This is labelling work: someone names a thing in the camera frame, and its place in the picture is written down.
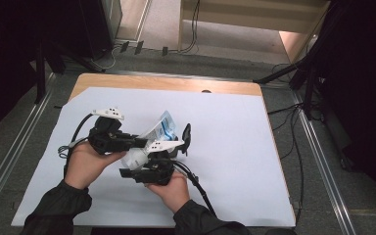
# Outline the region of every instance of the white object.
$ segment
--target white object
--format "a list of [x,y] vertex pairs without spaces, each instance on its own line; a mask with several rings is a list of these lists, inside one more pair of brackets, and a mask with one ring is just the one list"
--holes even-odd
[[148,155],[145,149],[130,149],[131,155],[127,153],[123,158],[121,158],[121,163],[124,167],[130,170],[141,168],[144,164],[148,162]]
[[91,113],[95,116],[105,117],[105,118],[113,118],[113,119],[124,119],[124,115],[118,110],[118,108],[109,108],[104,110],[93,110]]
[[182,140],[177,141],[154,141],[148,147],[148,153],[160,152],[163,150],[171,150],[177,146],[183,145],[185,142]]
[[[200,178],[218,218],[247,226],[295,226],[261,96],[95,87],[63,107],[12,225],[23,226],[42,195],[63,179],[66,160],[57,157],[57,149],[69,142],[82,117],[88,114],[88,107],[114,107],[117,101],[129,117],[120,128],[125,133],[142,133],[164,110],[172,113],[178,126],[191,123],[189,156],[177,159]],[[77,137],[88,135],[94,121],[89,119]],[[181,136],[182,130],[175,134]],[[78,215],[74,224],[173,227],[173,214],[162,200],[143,184],[121,178],[119,168],[123,168],[120,162],[111,164],[91,184],[93,205],[90,211]],[[191,198],[205,205],[191,183],[188,188]]]

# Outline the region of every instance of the wooden table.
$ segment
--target wooden table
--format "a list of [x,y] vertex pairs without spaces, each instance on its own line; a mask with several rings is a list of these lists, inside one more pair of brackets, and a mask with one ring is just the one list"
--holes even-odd
[[112,75],[85,73],[78,78],[70,99],[91,86],[198,92],[209,90],[212,93],[261,96],[260,86],[251,82],[183,78],[182,76],[166,77],[164,75]]

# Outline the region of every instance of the hand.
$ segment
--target hand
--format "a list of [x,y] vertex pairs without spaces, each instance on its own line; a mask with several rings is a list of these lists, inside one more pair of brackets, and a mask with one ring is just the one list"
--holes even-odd
[[164,204],[173,213],[176,213],[190,200],[187,178],[179,172],[173,173],[172,178],[166,186],[148,184],[147,187],[160,196]]
[[64,181],[76,189],[85,189],[99,177],[106,166],[125,155],[126,152],[99,155],[87,141],[80,143],[71,154]]

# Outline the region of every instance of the person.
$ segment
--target person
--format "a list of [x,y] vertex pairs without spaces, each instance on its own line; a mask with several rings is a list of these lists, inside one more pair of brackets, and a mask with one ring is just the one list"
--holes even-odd
[[[126,152],[99,155],[85,141],[72,151],[65,178],[44,194],[36,209],[26,218],[21,234],[72,234],[73,219],[91,207],[88,187],[104,168],[121,159]],[[174,213],[177,235],[249,235],[236,221],[222,221],[190,199],[186,177],[175,172],[166,186],[145,185]]]

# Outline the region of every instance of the gray floor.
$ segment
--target gray floor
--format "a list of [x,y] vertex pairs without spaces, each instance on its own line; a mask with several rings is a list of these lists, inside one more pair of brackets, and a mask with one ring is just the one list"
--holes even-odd
[[[143,48],[176,50],[180,30],[180,1],[155,0],[149,5],[145,21],[141,26],[138,41],[144,41]],[[123,9],[132,18],[137,9]],[[265,62],[270,64],[289,63],[279,31],[221,23],[197,22],[195,47],[188,53],[241,61]],[[181,49],[192,41],[192,22],[183,21]]]
[[[128,49],[125,53],[117,54],[117,63],[113,68],[107,70],[107,73],[123,71],[158,72],[211,76],[224,80],[250,82],[253,78],[260,78],[270,74],[273,67],[273,65],[265,63],[204,56],[171,54],[162,57],[161,52],[150,50],[144,50],[137,56],[133,52],[133,49]],[[108,60],[103,63],[108,64],[111,62],[111,60]],[[67,61],[67,67],[65,74],[56,74],[49,103],[0,193],[0,234],[20,233],[21,229],[11,227],[10,223],[16,212],[17,204],[22,200],[29,179],[32,177],[38,161],[45,151],[52,128],[57,122],[60,110],[54,107],[63,106],[68,100],[77,77],[85,72],[81,66],[71,61]],[[274,81],[273,84],[263,86],[262,92],[268,111],[286,108],[294,104],[292,91],[281,81]],[[0,163],[33,108],[34,95],[35,89],[31,89],[0,123]],[[288,113],[270,116],[272,127],[281,124]],[[317,137],[325,152],[329,166],[345,199],[356,233],[376,234],[375,183],[363,173],[350,173],[342,170],[337,150],[332,143],[328,130],[319,121],[314,121],[312,124],[316,129]],[[296,231],[298,234],[343,234],[300,121],[295,126],[295,132],[303,159],[305,175],[303,210]],[[292,145],[289,122],[274,131],[273,134],[279,156],[285,155]],[[293,151],[290,156],[282,160],[282,166],[292,200],[296,202],[301,194],[301,175],[296,151]],[[264,234],[264,231],[267,230],[266,228],[250,229],[253,234]],[[89,231],[89,228],[77,227],[75,234],[89,234]]]

